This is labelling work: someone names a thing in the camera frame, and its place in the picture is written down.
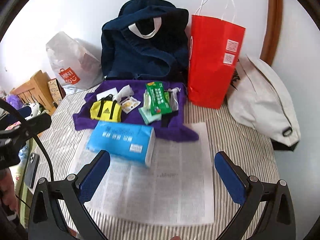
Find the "left hand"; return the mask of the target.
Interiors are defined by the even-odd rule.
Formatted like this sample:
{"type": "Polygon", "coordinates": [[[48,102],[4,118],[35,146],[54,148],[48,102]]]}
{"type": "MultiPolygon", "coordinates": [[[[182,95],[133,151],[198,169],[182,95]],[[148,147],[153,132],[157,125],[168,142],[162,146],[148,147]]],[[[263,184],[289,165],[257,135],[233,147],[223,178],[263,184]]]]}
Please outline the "left hand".
{"type": "Polygon", "coordinates": [[[9,168],[1,170],[1,206],[7,216],[14,215],[18,209],[15,185],[9,168]]]}

